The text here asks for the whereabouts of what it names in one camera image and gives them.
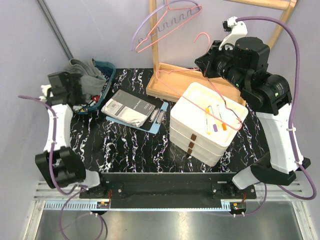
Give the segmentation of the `colourful comic print shorts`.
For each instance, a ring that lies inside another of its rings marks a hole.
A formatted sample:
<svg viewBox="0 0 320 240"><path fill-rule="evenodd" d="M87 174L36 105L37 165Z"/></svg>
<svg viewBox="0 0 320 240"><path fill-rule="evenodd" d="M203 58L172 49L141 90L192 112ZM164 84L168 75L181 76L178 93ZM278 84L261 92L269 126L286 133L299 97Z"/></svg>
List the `colourful comic print shorts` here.
<svg viewBox="0 0 320 240"><path fill-rule="evenodd" d="M75 114L78 115L87 115L89 113L96 112L99 110L104 98L105 97L102 94L91 95L88 101L85 102L85 104L74 105L72 107L72 110Z"/></svg>

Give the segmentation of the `grey shorts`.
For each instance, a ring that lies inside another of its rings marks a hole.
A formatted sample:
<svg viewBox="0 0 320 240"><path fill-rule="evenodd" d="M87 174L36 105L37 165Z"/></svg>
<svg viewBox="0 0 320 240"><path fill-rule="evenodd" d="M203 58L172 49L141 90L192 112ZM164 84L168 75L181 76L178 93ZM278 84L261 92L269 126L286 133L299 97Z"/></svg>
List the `grey shorts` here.
<svg viewBox="0 0 320 240"><path fill-rule="evenodd" d="M100 95L106 82L93 61L93 58L84 61L73 58L64 66L66 72L81 75L80 83L86 101L90 96Z"/></svg>

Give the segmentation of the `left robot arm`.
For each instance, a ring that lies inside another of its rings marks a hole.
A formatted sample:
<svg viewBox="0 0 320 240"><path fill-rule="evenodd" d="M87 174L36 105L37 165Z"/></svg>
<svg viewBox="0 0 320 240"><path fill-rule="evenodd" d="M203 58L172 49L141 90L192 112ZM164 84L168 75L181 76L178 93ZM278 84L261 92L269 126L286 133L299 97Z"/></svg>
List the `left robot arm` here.
<svg viewBox="0 0 320 240"><path fill-rule="evenodd" d="M48 136L43 152L35 156L35 164L47 185L62 190L76 184L90 189L97 198L108 193L108 186L98 172L85 168L80 156L71 147L73 107L84 103L80 74L65 71L48 75L49 84L42 85L37 98L47 110Z"/></svg>

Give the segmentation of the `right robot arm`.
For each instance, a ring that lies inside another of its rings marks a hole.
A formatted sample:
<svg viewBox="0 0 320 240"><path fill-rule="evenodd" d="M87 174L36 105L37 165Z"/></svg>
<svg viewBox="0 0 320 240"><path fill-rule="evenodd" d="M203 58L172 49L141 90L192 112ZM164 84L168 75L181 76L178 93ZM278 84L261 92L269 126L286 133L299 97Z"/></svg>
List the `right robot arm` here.
<svg viewBox="0 0 320 240"><path fill-rule="evenodd" d="M296 171L308 168L311 160L294 154L290 146L289 116L293 109L288 81L267 71L270 48L257 37L241 37L221 47L213 41L195 64L205 78L221 77L232 84L255 111L262 124L269 150L255 163L239 171L227 185L228 195L239 198L245 188L257 182L288 186Z"/></svg>

